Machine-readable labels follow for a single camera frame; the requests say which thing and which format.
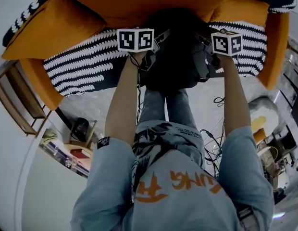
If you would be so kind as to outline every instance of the forearm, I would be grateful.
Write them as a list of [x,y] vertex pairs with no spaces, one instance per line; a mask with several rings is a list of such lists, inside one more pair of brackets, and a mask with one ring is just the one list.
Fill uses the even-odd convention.
[[105,122],[105,136],[133,145],[137,111],[137,67],[127,59]]
[[221,60],[225,78],[225,133],[226,136],[236,128],[250,126],[250,114],[242,84],[233,60]]

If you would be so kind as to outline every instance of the light blue t-shirt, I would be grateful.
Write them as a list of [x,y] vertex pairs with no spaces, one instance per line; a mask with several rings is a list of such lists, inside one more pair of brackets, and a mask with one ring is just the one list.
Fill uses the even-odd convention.
[[137,128],[137,134],[145,136],[136,136],[145,153],[138,149],[135,155],[130,145],[112,138],[94,151],[87,187],[74,206],[73,231],[238,231],[244,228],[237,210],[246,205],[258,225],[253,230],[269,230],[273,192],[263,176],[250,127],[227,136],[217,181],[204,170],[197,130],[167,123],[165,132],[156,124]]

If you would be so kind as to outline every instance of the floor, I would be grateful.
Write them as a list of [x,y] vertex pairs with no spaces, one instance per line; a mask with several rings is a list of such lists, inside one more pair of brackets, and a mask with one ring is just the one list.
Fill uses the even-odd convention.
[[[286,59],[291,56],[290,52],[287,52]],[[289,70],[289,64],[285,60],[283,72],[289,72],[288,75],[293,76],[292,71]],[[294,91],[284,77],[281,77],[272,91],[268,91],[255,77],[242,77],[242,86],[245,92],[245,96],[248,102],[260,97],[268,96],[272,101],[279,101],[278,108],[283,114],[283,117],[289,116],[289,107],[286,101],[279,93],[279,89],[283,90],[285,95],[291,100]],[[74,95],[65,98],[60,105],[60,109],[69,118],[83,117],[89,122],[94,120],[98,121],[96,127],[96,135],[98,137],[104,136],[104,125],[107,111],[113,96],[114,89],[101,90],[84,95]],[[143,100],[145,88],[141,90],[141,102]],[[215,138],[220,138],[222,133],[224,108],[218,107],[216,103],[213,103],[214,98],[224,97],[224,79],[223,78],[211,78],[206,83],[199,83],[194,88],[187,89],[189,95],[189,103],[194,115],[194,119],[197,128],[206,129],[210,131]],[[217,145],[215,142],[203,133],[203,139],[205,141],[206,149],[209,151],[216,150]],[[209,173],[213,173],[213,167],[207,166]]]

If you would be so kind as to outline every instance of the leg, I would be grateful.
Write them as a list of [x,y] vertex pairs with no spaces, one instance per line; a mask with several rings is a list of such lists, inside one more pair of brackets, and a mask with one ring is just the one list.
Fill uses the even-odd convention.
[[146,89],[144,105],[139,122],[162,120],[165,121],[165,95],[159,91]]
[[166,102],[170,122],[197,129],[185,89],[168,92]]

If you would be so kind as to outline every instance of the orange sofa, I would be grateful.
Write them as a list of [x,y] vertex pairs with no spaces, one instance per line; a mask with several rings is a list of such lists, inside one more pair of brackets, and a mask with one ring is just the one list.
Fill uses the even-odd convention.
[[[267,34],[267,55],[263,70],[257,76],[259,81],[271,90],[278,80],[283,66],[286,53],[286,46],[289,31],[289,13],[268,14],[268,5],[256,0],[217,0],[210,3],[206,11],[191,8],[204,21],[247,21],[249,23],[265,26]],[[46,5],[35,13],[36,27],[43,27],[44,41],[50,38],[48,44],[41,43],[42,52],[37,51],[40,42],[35,37],[35,28],[31,25],[30,30],[25,25],[19,30],[11,40],[9,46],[3,54],[4,59],[20,60],[22,68],[29,78],[37,94],[41,97],[45,105],[55,110],[61,103],[61,96],[53,87],[44,67],[43,59],[52,57],[65,49],[87,39],[91,35],[100,32],[105,26],[132,26],[130,23],[139,23],[138,20],[128,21],[117,17],[109,18],[106,22],[97,14],[82,10],[74,0],[49,0]],[[56,18],[61,18],[60,41],[56,38],[57,24]]]

